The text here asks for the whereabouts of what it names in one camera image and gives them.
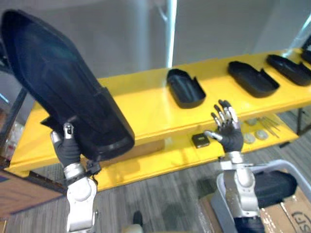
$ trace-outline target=robotic hand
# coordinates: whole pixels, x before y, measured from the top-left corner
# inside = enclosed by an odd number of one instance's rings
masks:
[[[263,233],[264,226],[260,219],[258,200],[255,194],[255,177],[249,165],[244,163],[241,153],[243,135],[238,117],[226,100],[219,100],[223,111],[214,105],[219,118],[212,113],[218,128],[217,132],[205,131],[208,137],[216,139],[224,148],[225,158],[229,161],[222,165],[226,188],[226,202],[239,233]]]
[[[68,184],[67,199],[70,211],[67,218],[68,233],[93,233],[98,215],[93,210],[97,192],[95,182],[88,178],[88,173],[80,163],[80,150],[73,137],[73,125],[64,124],[64,138],[55,131],[51,140],[59,161],[64,168]]]

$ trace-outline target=black glove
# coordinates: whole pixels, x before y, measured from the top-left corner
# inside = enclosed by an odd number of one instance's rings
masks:
[[[64,137],[60,136],[57,132],[52,131],[51,140],[55,153],[63,167],[80,162],[81,152],[73,137],[73,125],[70,123],[64,124]]]
[[[206,130],[204,134],[220,142],[226,153],[241,151],[243,147],[243,135],[238,117],[228,101],[219,100],[218,102],[223,108],[223,112],[217,105],[214,105],[219,118],[216,114],[211,114],[218,126],[217,132]]]

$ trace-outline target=metal rod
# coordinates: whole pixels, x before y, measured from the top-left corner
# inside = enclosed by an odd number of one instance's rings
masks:
[[[173,65],[175,24],[176,24],[177,0],[167,0],[166,21],[166,67]]]
[[[298,136],[302,136],[304,135],[306,132],[308,132],[309,130],[311,130],[311,124],[308,125],[307,127],[305,127],[303,130],[300,130],[299,133],[297,133]]]
[[[0,148],[4,147],[6,138],[8,137],[11,131],[13,123],[18,115],[18,112],[22,104],[24,103],[26,95],[27,95],[27,91],[26,89],[22,87],[0,131]]]
[[[262,126],[263,126],[269,133],[271,133],[273,136],[279,138],[279,136],[278,136],[272,129],[270,129],[270,127],[268,127],[268,126],[265,124],[265,122],[263,122],[262,119],[259,119],[259,122],[262,124]]]
[[[298,109],[297,131],[296,131],[298,135],[300,134],[300,131],[301,131],[302,111],[303,111],[303,108]]]
[[[267,124],[270,124],[273,128],[275,128],[276,130],[278,130],[278,131],[281,131],[275,124],[273,124],[272,123],[272,121],[267,121],[267,119],[269,119],[269,118],[267,118],[267,117],[263,117],[264,119],[265,119],[265,122],[267,122]]]
[[[272,120],[271,118],[268,118],[266,116],[263,117],[264,119],[270,121],[271,123],[275,124],[275,125],[279,125],[279,123],[277,123],[276,121]]]

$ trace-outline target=yellow table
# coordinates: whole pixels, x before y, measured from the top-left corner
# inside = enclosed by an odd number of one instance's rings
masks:
[[[230,101],[241,120],[310,104],[311,86],[297,86],[266,64],[267,54],[281,52],[283,51],[211,59],[177,66],[176,68],[187,71],[191,76],[197,76],[206,92],[207,97],[203,104],[193,109],[181,109],[173,100],[166,86],[168,72],[166,68],[99,79],[102,85],[108,87],[133,128],[136,145],[166,139],[166,148],[162,152],[146,155],[143,158],[133,158],[104,168],[98,175],[99,189],[217,159],[222,154],[220,148],[212,150],[214,148],[212,143],[205,149],[194,149],[189,136],[203,129],[215,127],[210,113],[214,111],[213,105],[218,99]],[[300,50],[294,50],[290,59],[295,62],[300,61],[299,53]],[[246,62],[257,69],[263,67],[280,84],[280,88],[273,95],[263,99],[252,97],[227,73],[228,63],[235,60]],[[45,110],[36,104],[29,115],[24,133],[8,168],[9,171],[26,176],[29,170],[58,163],[49,138],[51,130],[40,125],[40,121],[47,116]],[[258,148],[297,138],[288,127],[283,128],[285,131],[282,132],[281,138],[261,143]],[[202,154],[205,150],[208,150],[204,152],[209,154],[208,158],[196,155],[199,151]],[[161,168],[165,158],[174,156],[176,161],[168,160],[172,166]],[[147,164],[155,166],[152,172],[144,171],[144,166]]]

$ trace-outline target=black plastic cover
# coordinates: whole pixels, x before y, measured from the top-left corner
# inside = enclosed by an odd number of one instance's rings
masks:
[[[174,100],[181,108],[194,108],[205,99],[206,94],[196,77],[180,69],[171,69],[167,74],[167,83]]]
[[[261,98],[273,94],[280,85],[263,69],[257,71],[243,62],[230,62],[228,72],[249,94]]]
[[[94,161],[133,147],[131,127],[68,38],[15,10],[4,13],[1,34],[14,76],[50,114],[45,125],[63,135],[62,125],[72,123],[82,154]]]
[[[295,194],[297,181],[294,176],[282,171],[255,174],[255,193],[259,208],[265,208],[283,201]]]
[[[311,84],[311,70],[301,63],[296,64],[278,55],[268,55],[267,62],[278,72],[299,86]]]

